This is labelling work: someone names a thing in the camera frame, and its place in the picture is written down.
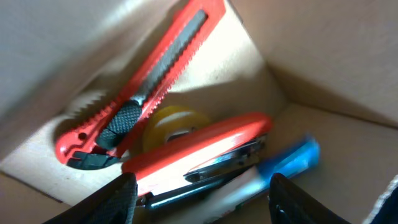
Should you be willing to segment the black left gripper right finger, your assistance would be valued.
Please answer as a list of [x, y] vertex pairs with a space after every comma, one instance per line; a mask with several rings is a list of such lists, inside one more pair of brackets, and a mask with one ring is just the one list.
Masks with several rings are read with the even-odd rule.
[[349, 224], [281, 173], [270, 181], [269, 212], [272, 224]]

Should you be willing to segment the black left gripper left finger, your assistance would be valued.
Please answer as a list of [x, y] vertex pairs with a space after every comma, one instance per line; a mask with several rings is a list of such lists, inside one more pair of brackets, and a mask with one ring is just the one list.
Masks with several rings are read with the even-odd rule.
[[133, 173], [121, 174], [45, 224], [132, 224], [136, 201], [136, 176]]

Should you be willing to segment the blue cap whiteboard marker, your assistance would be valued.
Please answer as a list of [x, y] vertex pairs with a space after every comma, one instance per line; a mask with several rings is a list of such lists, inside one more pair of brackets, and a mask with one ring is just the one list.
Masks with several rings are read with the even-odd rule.
[[234, 178], [207, 198], [174, 216], [162, 220], [166, 224], [213, 223], [233, 212], [238, 205], [270, 187], [275, 173], [293, 177], [318, 164], [320, 145], [311, 136], [304, 137], [284, 153], [266, 159]]

